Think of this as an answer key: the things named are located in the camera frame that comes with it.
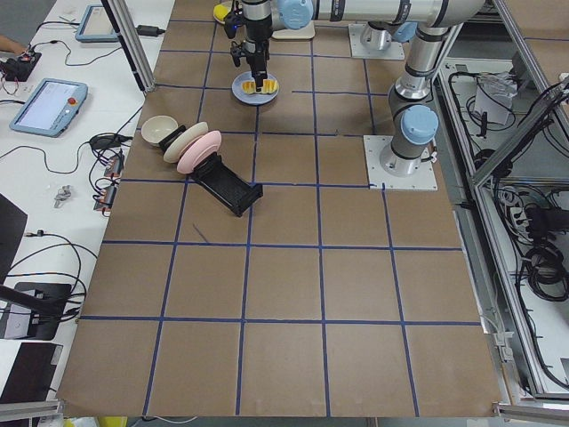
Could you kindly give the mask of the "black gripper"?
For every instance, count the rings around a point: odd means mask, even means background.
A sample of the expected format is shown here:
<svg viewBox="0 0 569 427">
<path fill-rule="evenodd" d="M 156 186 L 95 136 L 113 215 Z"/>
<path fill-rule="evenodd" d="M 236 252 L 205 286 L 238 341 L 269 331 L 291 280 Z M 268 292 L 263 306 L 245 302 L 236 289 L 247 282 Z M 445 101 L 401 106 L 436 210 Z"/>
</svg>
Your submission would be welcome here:
<svg viewBox="0 0 569 427">
<path fill-rule="evenodd" d="M 248 39 L 237 43 L 231 42 L 229 53 L 234 65 L 241 66 L 241 59 L 245 59 L 249 65 L 255 83 L 255 92 L 262 90 L 262 74 L 267 73 L 269 60 L 269 40 L 254 42 Z M 266 93 L 273 93 L 273 80 L 264 80 L 264 90 Z"/>
</svg>

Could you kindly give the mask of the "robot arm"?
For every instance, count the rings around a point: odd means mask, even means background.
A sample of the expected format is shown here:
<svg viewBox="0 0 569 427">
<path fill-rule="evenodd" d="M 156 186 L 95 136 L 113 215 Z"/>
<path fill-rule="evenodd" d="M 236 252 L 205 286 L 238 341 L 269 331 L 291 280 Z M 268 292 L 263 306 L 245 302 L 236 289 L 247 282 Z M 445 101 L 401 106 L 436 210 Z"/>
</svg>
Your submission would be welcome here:
<svg viewBox="0 0 569 427">
<path fill-rule="evenodd" d="M 444 57 L 451 28 L 474 16 L 481 1 L 401 1 L 393 24 L 408 20 L 418 27 L 404 71 L 389 91 L 395 135 L 388 153 L 399 162 L 419 161 L 437 133 L 438 117 L 422 103 L 430 94 L 430 80 Z"/>
<path fill-rule="evenodd" d="M 338 22 L 347 19 L 348 3 L 331 1 L 234 1 L 223 17 L 224 30 L 229 39 L 236 37 L 238 28 L 245 28 L 245 39 L 232 43 L 230 54 L 238 67 L 245 59 L 251 77 L 240 89 L 248 95 L 272 94 L 277 89 L 276 79 L 268 76 L 269 39 L 280 30 L 297 31 L 313 20 Z"/>
</svg>

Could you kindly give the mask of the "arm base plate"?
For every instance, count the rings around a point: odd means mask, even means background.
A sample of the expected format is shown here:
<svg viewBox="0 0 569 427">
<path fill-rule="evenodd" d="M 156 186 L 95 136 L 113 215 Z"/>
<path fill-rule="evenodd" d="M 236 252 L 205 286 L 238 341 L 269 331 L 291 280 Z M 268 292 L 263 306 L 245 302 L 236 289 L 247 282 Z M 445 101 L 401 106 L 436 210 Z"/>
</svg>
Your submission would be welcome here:
<svg viewBox="0 0 569 427">
<path fill-rule="evenodd" d="M 371 189 L 395 191 L 437 191 L 437 180 L 429 151 L 415 159 L 398 157 L 390 135 L 365 135 L 364 151 Z"/>
<path fill-rule="evenodd" d="M 368 23 L 349 24 L 351 56 L 357 59 L 404 60 L 401 43 L 392 39 L 384 29 L 376 29 Z"/>
</svg>

